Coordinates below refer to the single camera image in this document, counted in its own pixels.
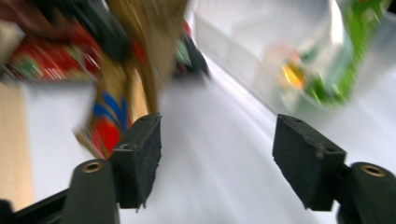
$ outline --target red packaging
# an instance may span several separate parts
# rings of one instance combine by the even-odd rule
[[[67,43],[26,37],[11,55],[7,68],[27,81],[92,81],[98,72],[99,52],[90,35],[76,24]]]

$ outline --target gray floor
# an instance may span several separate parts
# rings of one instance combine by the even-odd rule
[[[331,214],[306,212],[273,163],[275,115],[233,88],[216,80],[171,84],[162,97],[163,158],[148,208],[122,211],[124,220],[335,223]]]
[[[211,71],[211,81],[176,80],[163,92],[163,157],[148,207],[121,210],[121,223],[335,223],[332,213],[305,211],[273,162],[276,116]],[[67,188],[74,167],[92,158],[73,131],[94,88],[24,90],[40,200]]]

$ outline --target wooden panel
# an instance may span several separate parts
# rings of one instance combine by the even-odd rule
[[[0,198],[19,210],[33,202],[32,168],[21,89],[0,83]]]

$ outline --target metal grommet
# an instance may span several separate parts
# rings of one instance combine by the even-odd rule
[[[100,169],[102,169],[103,164],[99,161],[93,161],[82,168],[82,172],[84,173],[93,173]]]
[[[377,177],[384,177],[387,175],[382,169],[373,166],[373,165],[363,165],[361,169],[369,175],[377,176]]]

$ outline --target colorful packaging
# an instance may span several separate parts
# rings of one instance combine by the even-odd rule
[[[209,77],[209,69],[201,51],[196,48],[191,38],[190,26],[184,21],[183,35],[177,41],[175,77],[206,75]]]
[[[100,50],[78,24],[70,42],[51,42],[26,37],[7,62],[7,69],[18,79],[32,82],[94,81]]]
[[[282,99],[289,108],[303,97],[320,107],[349,98],[359,65],[391,0],[329,0],[330,17],[282,67]]]
[[[175,69],[176,42],[187,0],[108,0],[131,37],[133,55],[116,62],[104,55],[91,118],[78,141],[108,158],[121,135],[142,116],[158,111],[158,92]]]

